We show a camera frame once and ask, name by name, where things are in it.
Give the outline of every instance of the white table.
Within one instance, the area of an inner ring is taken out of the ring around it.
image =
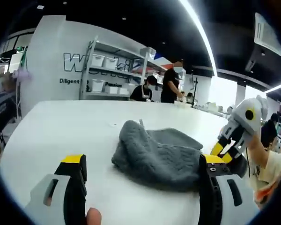
[[[111,157],[126,120],[143,119],[146,129],[176,128],[210,153],[224,118],[172,104],[127,101],[52,101],[36,105],[16,128],[4,150],[0,171],[21,207],[31,189],[54,173],[69,154],[87,157],[86,208],[101,211],[103,225],[196,225],[197,193],[173,193],[130,181]]]

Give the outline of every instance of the black shirt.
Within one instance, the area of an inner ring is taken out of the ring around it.
[[[261,143],[263,144],[263,147],[267,148],[270,143],[274,141],[276,136],[277,131],[274,122],[269,120],[261,128]]]
[[[170,89],[169,81],[172,81],[176,88],[179,87],[179,75],[173,68],[168,69],[163,78],[163,91],[161,92],[161,102],[174,103],[177,95]]]
[[[142,91],[141,91],[142,85],[137,86],[131,96],[130,99],[139,101],[139,102],[145,102],[146,99],[142,97]],[[149,99],[152,100],[152,91],[149,88],[143,88],[144,89],[144,95],[148,95]]]

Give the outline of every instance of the gray cloth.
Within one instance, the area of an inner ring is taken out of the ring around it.
[[[111,161],[123,173],[156,188],[187,191],[199,179],[199,157],[203,146],[172,129],[148,130],[127,121]]]

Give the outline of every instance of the air conditioner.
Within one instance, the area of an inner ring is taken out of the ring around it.
[[[254,42],[281,56],[281,44],[278,41],[275,31],[259,13],[255,13]]]

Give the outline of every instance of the metal shelving unit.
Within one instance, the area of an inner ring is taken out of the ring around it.
[[[119,74],[119,75],[125,75],[127,77],[136,77],[141,79],[141,83],[144,82],[145,80],[145,75],[146,75],[146,69],[147,67],[152,68],[157,71],[165,72],[166,69],[155,64],[154,62],[151,62],[149,59],[149,53],[146,54],[146,56],[142,56],[138,53],[129,51],[127,49],[123,49],[114,45],[110,45],[104,42],[101,42],[97,40],[98,37],[96,37],[93,41],[89,42],[89,45],[87,47],[86,51],[86,57],[85,61],[83,64],[83,70],[82,70],[82,75],[81,75],[81,82],[80,82],[80,92],[79,92],[79,99],[85,99],[86,96],[89,95],[98,95],[98,92],[96,94],[91,94],[91,92],[86,92],[86,86],[87,86],[87,80],[88,80],[88,75],[89,75],[89,70],[97,70],[97,71],[105,71],[105,72],[111,72],[114,74]],[[95,50],[106,52],[109,54],[113,54],[116,56],[124,57],[127,59],[130,59],[132,61],[131,67],[129,68],[129,72],[127,71],[122,71],[122,70],[115,70],[115,69],[108,69],[104,67],[95,67],[92,66],[92,55]],[[132,67],[134,62],[138,62],[143,66],[142,74],[135,74],[132,73]],[[108,94],[108,93],[100,93],[101,96],[114,96],[114,97],[123,97],[123,95],[117,95],[117,94]]]

